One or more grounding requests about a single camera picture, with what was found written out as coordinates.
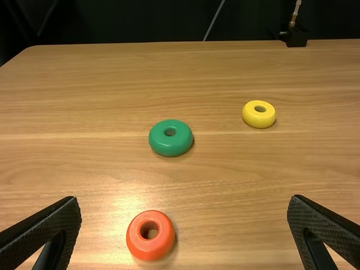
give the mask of green ring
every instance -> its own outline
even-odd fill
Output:
[[[193,139],[190,127],[174,119],[158,122],[148,134],[151,148],[162,156],[184,154],[191,147]]]

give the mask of orange ring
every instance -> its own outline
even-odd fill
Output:
[[[157,229],[152,239],[143,237],[144,231]],[[126,232],[126,243],[136,258],[158,260],[165,256],[174,244],[175,229],[170,218],[164,213],[149,210],[140,213],[130,222]]]

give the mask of black background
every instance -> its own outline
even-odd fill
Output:
[[[0,0],[0,64],[28,46]],[[59,0],[38,44],[201,41],[221,0]],[[274,39],[293,0],[226,0],[209,41]],[[303,0],[311,39],[359,38],[360,1]]]

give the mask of wood grain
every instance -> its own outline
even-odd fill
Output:
[[[303,269],[286,221],[293,194],[360,223],[359,88],[360,40],[28,48],[0,68],[0,230],[75,195],[70,270]],[[256,99],[277,110],[268,129],[241,119]],[[147,141],[169,118],[195,135],[180,157]],[[177,230],[155,263],[125,243],[148,209]]]

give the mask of metal rod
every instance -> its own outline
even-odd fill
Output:
[[[214,17],[213,17],[213,20],[211,21],[211,24],[210,24],[210,26],[209,26],[209,28],[208,28],[208,31],[206,32],[206,34],[205,34],[205,36],[204,36],[204,39],[203,39],[202,41],[206,41],[206,39],[208,38],[208,35],[209,35],[210,31],[212,30],[213,25],[214,25],[214,23],[215,23],[215,21],[216,21],[216,18],[218,17],[218,15],[219,15],[219,13],[220,13],[220,10],[221,10],[221,8],[223,7],[224,3],[225,3],[225,0],[222,0],[221,3],[220,3],[220,5],[219,5],[219,7],[218,7],[218,10],[216,11],[216,13],[215,13],[215,15],[214,15]]]
[[[300,8],[301,4],[302,4],[302,0],[297,0],[296,1],[295,10],[292,13],[292,17],[291,17],[291,20],[289,22],[289,28],[293,28],[295,26],[295,20],[296,20],[296,17],[298,16],[299,8]]]

